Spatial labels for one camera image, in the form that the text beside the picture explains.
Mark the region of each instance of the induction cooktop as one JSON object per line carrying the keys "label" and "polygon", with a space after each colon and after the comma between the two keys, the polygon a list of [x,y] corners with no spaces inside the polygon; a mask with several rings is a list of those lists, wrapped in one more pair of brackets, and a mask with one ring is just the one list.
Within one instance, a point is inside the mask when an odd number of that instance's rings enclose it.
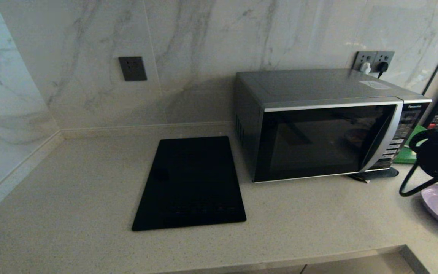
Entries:
{"label": "induction cooktop", "polygon": [[244,221],[228,137],[160,141],[132,231]]}

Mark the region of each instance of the white countertop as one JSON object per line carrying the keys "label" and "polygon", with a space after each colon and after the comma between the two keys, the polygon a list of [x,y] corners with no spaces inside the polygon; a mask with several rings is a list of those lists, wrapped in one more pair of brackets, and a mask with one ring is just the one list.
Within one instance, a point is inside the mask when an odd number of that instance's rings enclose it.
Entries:
{"label": "white countertop", "polygon": [[[144,127],[137,135],[68,139],[0,204],[0,272],[232,272],[374,255],[407,246],[438,273],[438,222],[400,175],[253,184],[226,125]],[[160,139],[229,135],[243,223],[132,232]],[[419,170],[413,182],[429,179]]]}

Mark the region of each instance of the electrical outlet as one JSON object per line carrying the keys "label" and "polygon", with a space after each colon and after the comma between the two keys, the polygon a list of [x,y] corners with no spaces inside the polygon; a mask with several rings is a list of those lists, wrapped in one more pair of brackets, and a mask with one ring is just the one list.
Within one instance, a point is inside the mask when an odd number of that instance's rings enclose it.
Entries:
{"label": "electrical outlet", "polygon": [[125,81],[147,80],[141,57],[119,57],[118,59]]}
{"label": "electrical outlet", "polygon": [[368,62],[371,64],[371,71],[373,71],[373,62],[375,61],[376,54],[376,51],[358,51],[354,64],[352,64],[352,69],[360,70],[361,65]]}
{"label": "electrical outlet", "polygon": [[379,72],[378,65],[381,62],[387,62],[388,68],[389,68],[389,65],[391,63],[391,59],[393,59],[394,55],[395,55],[394,51],[379,51],[376,54],[374,62],[371,63],[371,72]]}

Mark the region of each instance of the microwave handle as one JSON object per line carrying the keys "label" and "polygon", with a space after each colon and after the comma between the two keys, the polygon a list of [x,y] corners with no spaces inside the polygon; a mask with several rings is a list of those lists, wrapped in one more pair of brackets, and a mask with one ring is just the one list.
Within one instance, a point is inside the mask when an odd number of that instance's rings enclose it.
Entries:
{"label": "microwave handle", "polygon": [[[400,123],[400,118],[402,116],[402,109],[403,109],[403,101],[397,102],[395,107],[395,112],[391,116],[391,120],[388,123],[389,120],[388,118],[384,122],[383,126],[381,127],[381,130],[376,135],[373,144],[371,145],[370,149],[366,153],[366,158],[371,154],[373,149],[376,149],[376,151],[374,151],[370,159],[367,160],[365,158],[363,160],[363,163],[365,164],[360,169],[359,172],[364,172],[368,170],[368,168],[373,166],[386,151],[386,148],[390,144],[391,140],[393,140],[393,137],[395,136],[395,132],[398,128],[398,124]],[[382,140],[378,146],[375,146],[379,138],[382,138]]]}

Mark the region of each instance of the silver microwave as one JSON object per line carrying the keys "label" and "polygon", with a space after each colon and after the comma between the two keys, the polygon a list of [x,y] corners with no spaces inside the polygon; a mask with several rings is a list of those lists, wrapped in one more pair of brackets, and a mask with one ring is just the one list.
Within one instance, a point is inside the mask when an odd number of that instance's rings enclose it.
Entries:
{"label": "silver microwave", "polygon": [[389,169],[432,101],[351,69],[238,72],[233,98],[253,182]]}

